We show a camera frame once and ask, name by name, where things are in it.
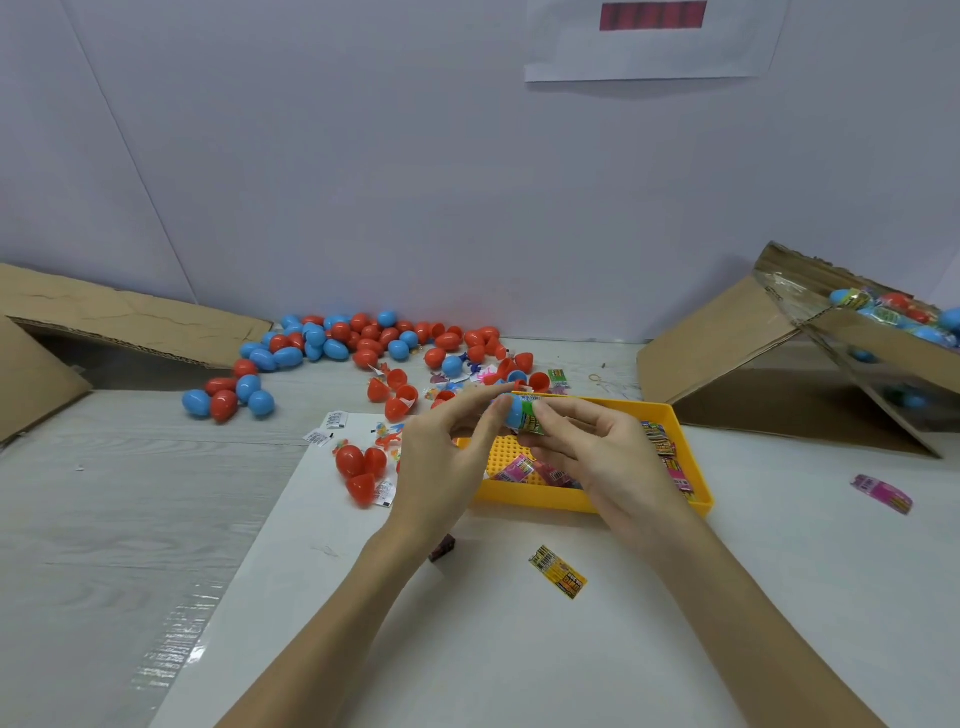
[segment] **yellow plastic tray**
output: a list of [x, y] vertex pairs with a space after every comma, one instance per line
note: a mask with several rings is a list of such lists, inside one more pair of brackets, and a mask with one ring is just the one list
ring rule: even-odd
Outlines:
[[[538, 395], [539, 397], [560, 397], [561, 395]], [[673, 407], [669, 404], [656, 404], [648, 401], [599, 400], [582, 397], [582, 400], [596, 402], [604, 407], [626, 412], [638, 420], [663, 425], [666, 436], [677, 446], [677, 460], [684, 469], [686, 479], [693, 487], [693, 500], [688, 501], [701, 516], [705, 516], [713, 507], [713, 495], [707, 482], [700, 473], [700, 467], [690, 451], [690, 445], [684, 437]], [[469, 445], [469, 437], [457, 440], [459, 448]], [[521, 453], [530, 456], [528, 448], [522, 448], [514, 435], [498, 437], [493, 443], [490, 459], [487, 461], [488, 473], [499, 473]], [[543, 482], [536, 473], [527, 477], [527, 482], [507, 483], [502, 480], [484, 480], [477, 491], [476, 500], [494, 500], [511, 505], [525, 505], [532, 508], [554, 508], [562, 511], [596, 513], [587, 494], [576, 488], [557, 488]]]

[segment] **left hand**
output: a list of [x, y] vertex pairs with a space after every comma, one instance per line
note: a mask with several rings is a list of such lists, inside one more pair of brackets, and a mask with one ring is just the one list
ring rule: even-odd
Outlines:
[[[425, 557], [449, 533], [476, 494], [493, 440], [510, 412], [501, 397], [513, 384], [465, 389], [403, 428], [396, 497], [386, 527]], [[452, 438], [472, 437], [460, 449]]]

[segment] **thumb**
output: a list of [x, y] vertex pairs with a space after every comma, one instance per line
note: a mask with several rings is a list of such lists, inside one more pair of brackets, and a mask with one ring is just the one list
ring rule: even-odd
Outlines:
[[500, 395], [491, 402], [473, 430], [468, 450], [482, 452], [484, 457], [490, 454], [493, 441], [500, 433], [500, 428], [506, 423], [507, 415], [510, 414], [510, 405], [511, 398], [508, 395]]
[[543, 431], [549, 437], [552, 437], [558, 443], [565, 446], [568, 452], [576, 454], [586, 441], [593, 437], [593, 435], [584, 432], [563, 415], [558, 414], [557, 411], [544, 400], [536, 400], [534, 402], [534, 414], [537, 415], [537, 419], [540, 420], [540, 426], [543, 427]]

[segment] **blue plastic egg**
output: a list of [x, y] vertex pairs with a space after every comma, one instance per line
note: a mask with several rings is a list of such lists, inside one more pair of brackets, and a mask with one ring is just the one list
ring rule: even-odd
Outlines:
[[420, 345], [420, 339], [413, 331], [404, 331], [401, 333], [400, 341], [406, 344], [411, 352]]
[[310, 361], [320, 361], [324, 357], [324, 345], [321, 344], [319, 347], [315, 347], [309, 341], [303, 344], [303, 354]]
[[347, 361], [350, 358], [350, 350], [347, 345], [336, 339], [327, 339], [324, 342], [324, 353], [335, 361]]
[[256, 364], [256, 368], [261, 372], [276, 371], [276, 359], [266, 349], [257, 349], [255, 352], [250, 352], [250, 361]]
[[251, 352], [255, 352], [257, 349], [263, 349], [263, 344], [257, 344], [255, 341], [248, 341], [246, 344], [240, 347], [240, 357], [243, 359], [249, 359]]
[[276, 409], [276, 402], [270, 392], [261, 389], [250, 395], [247, 406], [256, 417], [266, 417]]
[[937, 319], [937, 326], [960, 333], [960, 308], [948, 308]]
[[390, 328], [391, 326], [396, 325], [396, 312], [395, 311], [383, 311], [376, 315], [376, 322], [384, 328]]
[[246, 404], [250, 395], [260, 391], [260, 377], [257, 375], [243, 375], [237, 379], [237, 399]]
[[410, 347], [399, 339], [390, 342], [387, 346], [387, 351], [390, 352], [390, 356], [396, 359], [396, 361], [406, 361], [410, 358]]
[[464, 372], [464, 362], [459, 356], [451, 355], [444, 359], [444, 363], [441, 364], [440, 370], [445, 376], [453, 379], [456, 376], [460, 376]]
[[303, 363], [303, 352], [297, 347], [284, 347], [274, 353], [276, 365], [282, 369], [293, 369]]
[[183, 393], [183, 409], [194, 417], [210, 416], [210, 395], [202, 389], [191, 389]]

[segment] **small toy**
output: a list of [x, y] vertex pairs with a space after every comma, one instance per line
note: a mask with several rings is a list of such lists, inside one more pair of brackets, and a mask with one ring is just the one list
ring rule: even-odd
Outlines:
[[210, 395], [202, 389], [191, 389], [184, 392], [180, 400], [183, 403], [183, 409], [194, 417], [210, 416]]
[[410, 358], [410, 347], [399, 339], [390, 342], [387, 346], [387, 351], [390, 352], [390, 356], [392, 356], [395, 361], [406, 361]]
[[237, 399], [241, 404], [246, 404], [250, 395], [260, 391], [260, 377], [257, 375], [244, 375], [237, 380], [236, 386]]
[[285, 347], [274, 354], [274, 360], [282, 369], [293, 369], [303, 363], [303, 352], [297, 347]]
[[438, 349], [443, 349], [445, 352], [456, 352], [460, 349], [460, 336], [448, 331], [440, 336], [435, 336], [433, 343]]
[[236, 414], [238, 402], [236, 392], [222, 389], [210, 398], [210, 415], [216, 423], [222, 425]]
[[376, 322], [384, 328], [390, 328], [396, 324], [396, 314], [393, 311], [383, 311], [377, 315]]
[[336, 339], [327, 339], [324, 343], [324, 354], [334, 361], [347, 361], [350, 358], [350, 351], [347, 345]]
[[420, 339], [418, 336], [411, 331], [409, 328], [406, 331], [400, 332], [400, 341], [407, 345], [407, 348], [410, 351], [413, 351], [420, 345]]
[[519, 353], [514, 357], [516, 367], [524, 374], [534, 371], [534, 356], [529, 352]]
[[204, 385], [204, 391], [213, 397], [222, 389], [236, 390], [237, 380], [232, 376], [216, 376]]
[[440, 369], [445, 359], [446, 352], [443, 349], [431, 349], [423, 355], [423, 363], [430, 367], [430, 369]]
[[250, 357], [251, 352], [255, 352], [257, 349], [263, 349], [263, 344], [257, 344], [255, 341], [248, 341], [246, 344], [240, 346], [240, 356], [244, 359]]
[[440, 545], [430, 551], [430, 555], [427, 557], [430, 560], [430, 563], [433, 564], [438, 559], [443, 558], [448, 554], [453, 548], [457, 545], [457, 540], [453, 538], [450, 534], [446, 534], [444, 539], [440, 541]]
[[266, 417], [276, 409], [276, 402], [270, 392], [261, 389], [250, 395], [247, 406], [255, 417]]
[[[276, 371], [276, 359], [274, 359], [274, 355], [268, 352], [266, 349], [258, 349], [255, 352], [251, 352], [250, 361], [256, 365], [258, 372]], [[233, 367], [233, 372], [236, 374], [236, 365]]]
[[441, 371], [451, 379], [460, 376], [464, 372], [464, 362], [459, 356], [448, 356], [441, 365]]

